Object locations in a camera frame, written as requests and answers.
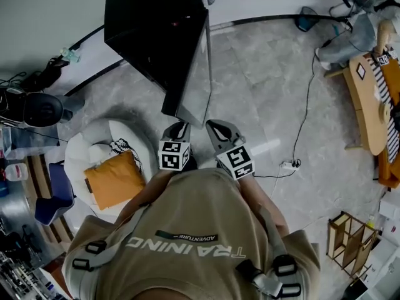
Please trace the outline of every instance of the black bag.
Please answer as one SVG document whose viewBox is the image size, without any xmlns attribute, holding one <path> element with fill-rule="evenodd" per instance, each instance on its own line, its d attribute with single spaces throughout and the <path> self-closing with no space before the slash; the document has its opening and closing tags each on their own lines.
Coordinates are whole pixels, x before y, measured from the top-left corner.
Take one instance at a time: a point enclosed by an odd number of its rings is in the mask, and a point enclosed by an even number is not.
<svg viewBox="0 0 400 300">
<path fill-rule="evenodd" d="M 51 86 L 57 81 L 58 78 L 61 77 L 61 68 L 67 66 L 68 64 L 68 61 L 56 57 L 51 58 L 45 70 L 40 73 L 35 72 L 30 75 L 21 83 L 20 87 L 23 88 L 27 93 L 42 91 L 43 89 Z"/>
<path fill-rule="evenodd" d="M 394 127 L 400 132 L 400 103 L 396 107 L 393 107 L 390 115 L 394 120 Z"/>
</svg>

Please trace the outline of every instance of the white cable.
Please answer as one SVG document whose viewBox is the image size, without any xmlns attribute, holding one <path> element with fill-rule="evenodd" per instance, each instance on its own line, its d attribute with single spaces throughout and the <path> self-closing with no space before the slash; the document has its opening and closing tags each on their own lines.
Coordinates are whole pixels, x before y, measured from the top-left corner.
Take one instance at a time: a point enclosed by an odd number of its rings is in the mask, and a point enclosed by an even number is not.
<svg viewBox="0 0 400 300">
<path fill-rule="evenodd" d="M 276 188 L 276 184 L 278 183 L 278 179 L 279 179 L 279 173 L 281 173 L 281 167 L 282 167 L 282 164 L 280 164 L 279 167 L 278 167 L 277 175 L 276 175 L 276 179 L 275 179 L 275 185 L 274 185 L 274 189 L 272 190 L 271 197 L 269 197 L 270 199 L 273 198 L 273 195 L 274 195 L 274 192 L 275 192 L 275 188 Z"/>
</svg>

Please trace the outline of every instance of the plastic buckle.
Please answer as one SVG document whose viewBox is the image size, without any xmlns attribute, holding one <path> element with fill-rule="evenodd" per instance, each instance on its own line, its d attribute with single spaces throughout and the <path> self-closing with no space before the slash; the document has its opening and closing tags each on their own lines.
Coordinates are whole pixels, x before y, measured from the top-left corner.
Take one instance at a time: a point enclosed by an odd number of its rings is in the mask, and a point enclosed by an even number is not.
<svg viewBox="0 0 400 300">
<path fill-rule="evenodd" d="M 289 276 L 298 271 L 298 265 L 293 257 L 288 254 L 276 257 L 272 263 L 272 267 L 277 277 Z"/>
<path fill-rule="evenodd" d="M 74 259 L 72 267 L 78 270 L 93 271 L 93 268 L 90 266 L 89 260 L 87 259 Z"/>
<path fill-rule="evenodd" d="M 90 242 L 86 245 L 85 251 L 87 253 L 99 254 L 106 250 L 107 242 L 104 240 L 98 240 Z"/>
<path fill-rule="evenodd" d="M 298 297 L 301 294 L 301 285 L 299 283 L 284 284 L 279 294 L 273 299 Z"/>
<path fill-rule="evenodd" d="M 242 277 L 250 283 L 253 283 L 253 279 L 256 276 L 263 273 L 260 269 L 254 267 L 254 264 L 250 259 L 240 262 L 236 266 L 236 270 L 238 270 L 241 273 Z"/>
</svg>

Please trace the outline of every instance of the power strip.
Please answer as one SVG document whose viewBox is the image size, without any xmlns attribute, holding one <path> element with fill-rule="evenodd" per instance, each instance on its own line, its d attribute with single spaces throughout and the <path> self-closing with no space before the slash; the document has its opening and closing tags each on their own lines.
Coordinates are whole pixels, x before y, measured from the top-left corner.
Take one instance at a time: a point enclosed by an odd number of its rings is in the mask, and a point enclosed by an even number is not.
<svg viewBox="0 0 400 300">
<path fill-rule="evenodd" d="M 298 169 L 300 169 L 300 166 L 298 166 L 298 167 L 296 167 L 296 165 L 293 166 L 293 162 L 292 161 L 284 161 L 284 162 L 282 162 L 281 167 L 283 169 L 293 170 L 293 171 L 297 171 Z"/>
</svg>

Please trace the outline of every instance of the backpack strap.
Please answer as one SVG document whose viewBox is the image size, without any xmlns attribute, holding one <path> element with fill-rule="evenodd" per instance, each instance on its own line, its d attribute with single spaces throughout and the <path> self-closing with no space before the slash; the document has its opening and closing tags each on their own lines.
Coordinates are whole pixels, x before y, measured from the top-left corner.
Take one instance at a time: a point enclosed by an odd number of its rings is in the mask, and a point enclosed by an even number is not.
<svg viewBox="0 0 400 300">
<path fill-rule="evenodd" d="M 250 259 L 244 260 L 236 269 L 246 280 L 253 283 L 264 294 L 264 297 L 273 299 L 299 297 L 302 294 L 302 287 L 298 281 L 302 281 L 302 276 L 298 272 L 298 266 L 294 258 L 288 255 L 268 210 L 261 207 L 260 215 L 264 219 L 269 243 L 274 254 L 273 271 L 268 276 L 265 275 L 253 266 Z"/>
<path fill-rule="evenodd" d="M 260 208 L 260 215 L 264 219 L 268 238 L 271 243 L 274 261 L 272 262 L 273 276 L 282 283 L 280 293 L 277 298 L 296 298 L 302 293 L 301 274 L 298 265 L 292 256 L 286 251 L 281 235 L 279 234 L 271 214 L 265 207 Z"/>
<path fill-rule="evenodd" d="M 134 213 L 131 220 L 119 233 L 121 236 L 118 242 L 113 246 L 107 248 L 116 235 L 116 231 L 105 240 L 90 242 L 85 247 L 80 247 L 68 254 L 62 266 L 62 274 L 74 299 L 94 300 L 100 272 L 99 268 L 113 259 L 125 238 L 133 233 L 149 206 L 143 206 Z"/>
</svg>

